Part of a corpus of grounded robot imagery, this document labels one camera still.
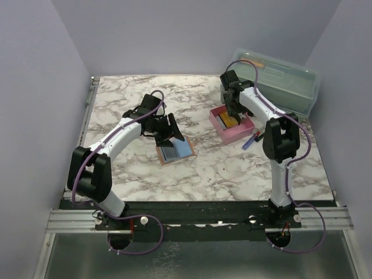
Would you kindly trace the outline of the tan leather card holder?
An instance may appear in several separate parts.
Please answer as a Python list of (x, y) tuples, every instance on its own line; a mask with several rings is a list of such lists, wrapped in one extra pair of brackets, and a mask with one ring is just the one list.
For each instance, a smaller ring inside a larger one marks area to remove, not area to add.
[(171, 147), (156, 147), (162, 166), (196, 155), (188, 136), (185, 137), (184, 141), (172, 138), (171, 143), (173, 144)]

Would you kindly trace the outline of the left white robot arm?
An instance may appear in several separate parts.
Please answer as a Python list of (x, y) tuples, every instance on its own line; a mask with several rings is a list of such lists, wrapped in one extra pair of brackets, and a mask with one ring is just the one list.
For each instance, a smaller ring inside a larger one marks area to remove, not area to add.
[(165, 113), (164, 93), (154, 90), (142, 102), (126, 111), (108, 134), (89, 147), (78, 146), (72, 153), (67, 188), (71, 203), (76, 195), (90, 199), (109, 214), (109, 223), (117, 230), (128, 225), (126, 203), (112, 190), (112, 162), (134, 140), (149, 137), (158, 147), (172, 148), (173, 139), (184, 141), (172, 113)]

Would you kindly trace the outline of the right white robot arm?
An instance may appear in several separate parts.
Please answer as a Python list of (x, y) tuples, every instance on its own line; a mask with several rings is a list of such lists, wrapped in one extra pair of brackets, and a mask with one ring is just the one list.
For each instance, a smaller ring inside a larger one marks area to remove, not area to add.
[(294, 213), (290, 198), (292, 167), (288, 163), (295, 158), (300, 147), (299, 127), (293, 122), (298, 118), (275, 107), (253, 82), (240, 81), (233, 70), (223, 73), (220, 81), (225, 90), (223, 99), (228, 115), (235, 117), (250, 112), (264, 125), (262, 147), (270, 160), (272, 173), (267, 220), (275, 228), (282, 227)]

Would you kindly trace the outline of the black gold credit card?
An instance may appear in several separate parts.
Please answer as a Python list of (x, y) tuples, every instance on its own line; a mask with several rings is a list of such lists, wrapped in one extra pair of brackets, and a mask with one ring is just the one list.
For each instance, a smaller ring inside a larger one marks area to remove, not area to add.
[(174, 148), (161, 148), (165, 161), (171, 161), (178, 158), (178, 154)]

